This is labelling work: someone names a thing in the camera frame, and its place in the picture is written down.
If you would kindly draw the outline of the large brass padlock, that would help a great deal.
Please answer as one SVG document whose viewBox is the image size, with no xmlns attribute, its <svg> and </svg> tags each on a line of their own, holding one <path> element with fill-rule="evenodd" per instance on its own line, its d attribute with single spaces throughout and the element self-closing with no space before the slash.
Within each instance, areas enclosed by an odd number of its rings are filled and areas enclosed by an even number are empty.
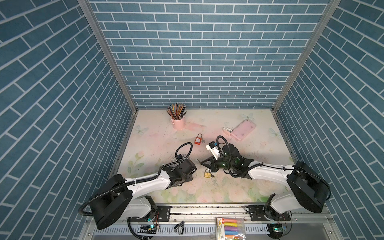
<svg viewBox="0 0 384 240">
<path fill-rule="evenodd" d="M 211 173 L 211 170 L 210 169 L 206 169 L 205 172 L 204 172 L 204 177 L 205 178 L 213 178 L 213 174 Z"/>
</svg>

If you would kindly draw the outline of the red padlock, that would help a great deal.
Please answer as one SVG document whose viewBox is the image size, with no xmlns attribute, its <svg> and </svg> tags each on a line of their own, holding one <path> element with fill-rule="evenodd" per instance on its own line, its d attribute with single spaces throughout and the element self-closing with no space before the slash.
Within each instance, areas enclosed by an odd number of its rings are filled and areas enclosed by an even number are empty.
<svg viewBox="0 0 384 240">
<path fill-rule="evenodd" d="M 198 134 L 197 137 L 195 138 L 195 144 L 200 145 L 202 143 L 202 134 Z"/>
</svg>

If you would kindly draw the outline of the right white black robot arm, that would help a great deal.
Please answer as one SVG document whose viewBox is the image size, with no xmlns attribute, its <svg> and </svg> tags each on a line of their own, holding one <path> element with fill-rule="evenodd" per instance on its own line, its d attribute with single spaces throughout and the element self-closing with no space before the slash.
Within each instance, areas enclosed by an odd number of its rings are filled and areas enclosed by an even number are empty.
<svg viewBox="0 0 384 240">
<path fill-rule="evenodd" d="M 274 220 L 286 212 L 300 208 L 316 214 L 323 211 L 325 202 L 331 196 L 330 185 L 306 163 L 297 162 L 287 166 L 265 164 L 244 158 L 227 140 L 224 140 L 224 146 L 221 147 L 219 139 L 224 137 L 218 136 L 206 146 L 212 157 L 201 161 L 200 165 L 212 173 L 222 169 L 233 178 L 265 180 L 287 188 L 285 193 L 272 193 L 269 196 L 263 206 L 264 215 L 268 219 Z"/>
</svg>

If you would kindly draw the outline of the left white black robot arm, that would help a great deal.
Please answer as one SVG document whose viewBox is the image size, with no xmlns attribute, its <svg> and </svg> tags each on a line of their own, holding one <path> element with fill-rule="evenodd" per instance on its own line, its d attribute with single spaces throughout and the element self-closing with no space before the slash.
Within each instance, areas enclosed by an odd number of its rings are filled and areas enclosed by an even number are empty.
<svg viewBox="0 0 384 240">
<path fill-rule="evenodd" d="M 99 230 L 113 225 L 121 217 L 151 221 L 158 210 L 149 193 L 180 187 L 193 180 L 196 165 L 190 160 L 193 143 L 179 146 L 176 160 L 141 178 L 112 176 L 79 209 L 78 214 L 93 217 Z"/>
</svg>

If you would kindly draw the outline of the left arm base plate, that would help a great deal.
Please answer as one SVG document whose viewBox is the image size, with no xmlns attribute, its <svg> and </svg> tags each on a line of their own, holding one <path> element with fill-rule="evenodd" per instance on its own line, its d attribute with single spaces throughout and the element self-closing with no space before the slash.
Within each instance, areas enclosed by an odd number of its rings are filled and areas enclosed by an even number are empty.
<svg viewBox="0 0 384 240">
<path fill-rule="evenodd" d="M 130 217 L 128 218 L 132 222 L 138 223 L 157 223 L 157 222 L 169 222 L 171 214 L 171 206 L 157 206 L 157 208 L 152 208 L 148 214 L 144 217 Z"/>
</svg>

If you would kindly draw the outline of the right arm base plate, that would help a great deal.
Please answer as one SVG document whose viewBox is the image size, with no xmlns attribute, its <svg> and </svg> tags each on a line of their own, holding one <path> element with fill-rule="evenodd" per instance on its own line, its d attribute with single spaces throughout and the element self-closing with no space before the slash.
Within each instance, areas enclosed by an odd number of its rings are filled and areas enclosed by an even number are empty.
<svg viewBox="0 0 384 240">
<path fill-rule="evenodd" d="M 271 207 L 262 205 L 248 205 L 245 207 L 247 213 L 250 214 L 251 221 L 283 221 L 288 222 L 291 220 L 289 212 L 279 214 Z"/>
</svg>

